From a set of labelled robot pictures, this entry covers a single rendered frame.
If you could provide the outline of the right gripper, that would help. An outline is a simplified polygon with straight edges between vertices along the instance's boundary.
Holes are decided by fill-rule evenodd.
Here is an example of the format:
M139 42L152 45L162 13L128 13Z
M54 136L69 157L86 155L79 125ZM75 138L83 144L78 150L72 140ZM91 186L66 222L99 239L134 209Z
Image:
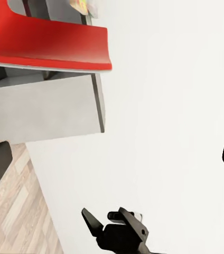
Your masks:
M101 249L113 251L115 254L150 254L146 245L148 229L123 207L119 213L124 224L103 225L86 209L81 215L93 237L96 237L97 245Z

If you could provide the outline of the jigsaw puzzle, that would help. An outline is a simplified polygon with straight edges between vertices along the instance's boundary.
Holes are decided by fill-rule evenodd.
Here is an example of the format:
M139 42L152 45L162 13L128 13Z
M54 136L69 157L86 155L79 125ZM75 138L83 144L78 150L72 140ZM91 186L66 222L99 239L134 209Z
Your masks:
M69 0L69 3L77 11L81 12L82 14L88 15L87 0Z

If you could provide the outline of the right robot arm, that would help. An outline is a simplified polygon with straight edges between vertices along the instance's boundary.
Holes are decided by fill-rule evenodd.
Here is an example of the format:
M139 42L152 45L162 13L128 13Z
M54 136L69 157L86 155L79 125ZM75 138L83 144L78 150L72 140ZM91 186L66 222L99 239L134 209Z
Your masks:
M103 225L86 208L83 208L81 215L101 249L115 254L156 254L150 252L146 245L149 231L142 224L143 214L129 212L123 207L119 211L110 211L107 219L119 224L107 224L104 230Z

